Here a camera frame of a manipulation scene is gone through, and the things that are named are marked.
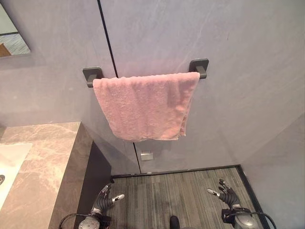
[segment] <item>gray wall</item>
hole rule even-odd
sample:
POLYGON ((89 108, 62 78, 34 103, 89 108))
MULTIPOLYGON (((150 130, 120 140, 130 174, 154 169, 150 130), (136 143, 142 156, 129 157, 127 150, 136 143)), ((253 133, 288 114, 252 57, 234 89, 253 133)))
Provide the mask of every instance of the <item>gray wall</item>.
POLYGON ((272 189, 282 173, 269 170, 289 158, 284 180, 302 195, 304 149, 288 133, 283 144, 295 152, 283 156, 274 141, 305 112, 305 1, 103 0, 102 6, 119 77, 186 72, 190 60, 210 60, 187 137, 137 143, 138 154, 154 153, 153 161, 140 161, 142 172, 242 164, 278 227, 304 227, 304 202, 272 189))
POLYGON ((279 228, 305 225, 305 115, 242 164, 265 212, 279 228))
POLYGON ((117 139, 86 86, 84 67, 114 70, 97 1, 3 0, 30 55, 0 59, 0 126, 82 121, 113 174, 138 173, 131 143, 117 139))

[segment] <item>towel bar bracket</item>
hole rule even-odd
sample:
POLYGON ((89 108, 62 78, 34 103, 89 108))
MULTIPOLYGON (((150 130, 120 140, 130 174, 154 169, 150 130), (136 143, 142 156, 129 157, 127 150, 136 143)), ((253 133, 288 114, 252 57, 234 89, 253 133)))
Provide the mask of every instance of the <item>towel bar bracket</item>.
POLYGON ((87 81, 87 86, 88 87, 93 87, 93 80, 94 79, 101 79, 101 78, 103 78, 102 69, 99 68, 99 67, 84 68, 82 70, 82 73, 85 76, 85 79, 87 81))
POLYGON ((206 70, 208 69, 209 60, 208 59, 197 59, 190 62, 189 72, 200 73, 200 79, 205 79, 207 77, 206 70))

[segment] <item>towel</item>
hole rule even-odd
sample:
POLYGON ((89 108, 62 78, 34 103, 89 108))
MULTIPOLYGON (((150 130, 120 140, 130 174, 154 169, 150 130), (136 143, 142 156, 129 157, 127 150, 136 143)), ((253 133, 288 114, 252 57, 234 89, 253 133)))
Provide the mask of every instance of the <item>towel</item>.
POLYGON ((199 73, 93 80, 113 134, 124 140, 178 140, 185 136, 199 73))

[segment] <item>marble countertop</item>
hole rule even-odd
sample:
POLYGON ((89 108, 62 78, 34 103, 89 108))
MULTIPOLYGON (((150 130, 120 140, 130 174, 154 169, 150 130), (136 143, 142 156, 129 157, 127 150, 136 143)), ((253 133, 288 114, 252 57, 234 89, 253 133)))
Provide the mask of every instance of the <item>marble countertop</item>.
POLYGON ((92 139, 80 122, 0 128, 0 145, 21 143, 33 145, 0 211, 0 229, 56 228, 66 211, 77 210, 92 139), (76 200, 63 210, 59 193, 60 188, 62 193, 64 189, 70 192, 62 187, 71 182, 65 174, 72 152, 81 158, 79 165, 70 166, 78 174, 77 185, 73 186, 76 200))

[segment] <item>gray floor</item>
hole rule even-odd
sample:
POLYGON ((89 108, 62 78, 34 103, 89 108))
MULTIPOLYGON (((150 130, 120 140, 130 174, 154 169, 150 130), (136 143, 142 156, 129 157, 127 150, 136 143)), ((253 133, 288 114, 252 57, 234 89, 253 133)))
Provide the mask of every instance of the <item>gray floor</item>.
POLYGON ((177 215, 181 227, 231 229, 221 220, 221 209, 227 206, 206 192, 208 187, 218 190, 220 178, 236 191, 243 207, 254 211, 235 168, 117 178, 110 196, 125 194, 125 199, 107 212, 112 228, 167 229, 170 216, 177 215))

